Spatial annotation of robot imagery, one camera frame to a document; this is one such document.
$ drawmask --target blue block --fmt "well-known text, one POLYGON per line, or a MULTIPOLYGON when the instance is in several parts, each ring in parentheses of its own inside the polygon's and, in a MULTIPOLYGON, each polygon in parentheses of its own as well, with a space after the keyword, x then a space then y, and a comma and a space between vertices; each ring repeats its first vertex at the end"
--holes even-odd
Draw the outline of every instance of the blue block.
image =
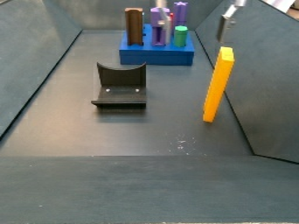
POLYGON ((162 66, 191 66, 194 57, 194 46, 190 33, 187 34, 187 45, 178 47, 171 44, 153 46, 153 27, 145 25, 145 45, 127 45, 127 33, 122 38, 119 57, 122 65, 162 65, 162 66))

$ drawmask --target dark gray surface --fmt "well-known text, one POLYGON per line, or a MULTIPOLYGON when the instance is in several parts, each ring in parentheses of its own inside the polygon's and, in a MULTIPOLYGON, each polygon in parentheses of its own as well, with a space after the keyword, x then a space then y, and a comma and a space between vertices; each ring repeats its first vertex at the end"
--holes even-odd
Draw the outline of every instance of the dark gray surface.
POLYGON ((0 5, 0 136, 79 33, 50 0, 0 5))
MULTIPOLYGON (((150 23, 150 10, 155 7, 155 0, 54 0, 70 13, 86 30, 125 30, 126 8, 145 8, 145 21, 150 23)), ((167 1, 170 9, 174 2, 167 1)), ((203 19, 210 15, 221 0, 190 0, 189 28, 194 30, 203 19)))
MULTIPOLYGON (((226 5, 197 29, 213 62, 226 5)), ((259 1, 247 2, 237 20, 226 44, 237 59, 229 99, 255 153, 299 162, 299 23, 259 1)))
POLYGON ((0 156, 251 155, 223 100, 202 121, 211 64, 201 43, 193 66, 147 66, 147 108, 98 110, 97 63, 121 66, 122 31, 85 31, 0 145, 0 156))
POLYGON ((3 223, 298 222, 299 166, 261 157, 2 157, 3 223))

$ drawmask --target yellow rectangular block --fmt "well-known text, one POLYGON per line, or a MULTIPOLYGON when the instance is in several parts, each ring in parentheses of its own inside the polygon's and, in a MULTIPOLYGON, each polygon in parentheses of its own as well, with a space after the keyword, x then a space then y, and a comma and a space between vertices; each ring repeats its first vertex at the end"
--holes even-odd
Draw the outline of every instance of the yellow rectangular block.
POLYGON ((221 105, 221 99, 229 83, 231 69, 234 67, 235 58, 233 48, 222 47, 219 49, 219 57, 214 74, 210 82, 210 90, 203 106, 203 121, 213 123, 218 108, 221 105))

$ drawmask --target cylinder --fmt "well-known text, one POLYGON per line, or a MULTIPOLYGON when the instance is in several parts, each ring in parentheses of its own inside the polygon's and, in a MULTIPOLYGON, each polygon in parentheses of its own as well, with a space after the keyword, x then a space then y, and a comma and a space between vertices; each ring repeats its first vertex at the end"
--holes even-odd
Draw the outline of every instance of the cylinder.
POLYGON ((187 26, 183 26, 183 25, 175 26, 175 30, 174 30, 174 45, 175 46, 179 46, 179 47, 186 46, 187 33, 189 33, 187 26))

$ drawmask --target gray floor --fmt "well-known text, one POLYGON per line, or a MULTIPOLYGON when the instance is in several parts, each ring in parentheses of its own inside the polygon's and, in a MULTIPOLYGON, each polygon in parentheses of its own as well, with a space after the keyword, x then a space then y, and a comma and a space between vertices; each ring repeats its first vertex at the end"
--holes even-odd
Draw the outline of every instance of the gray floor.
POLYGON ((202 121, 211 64, 195 33, 193 66, 149 66, 146 110, 98 110, 97 62, 121 67, 122 31, 85 31, 0 144, 0 156, 251 155, 223 99, 202 121))

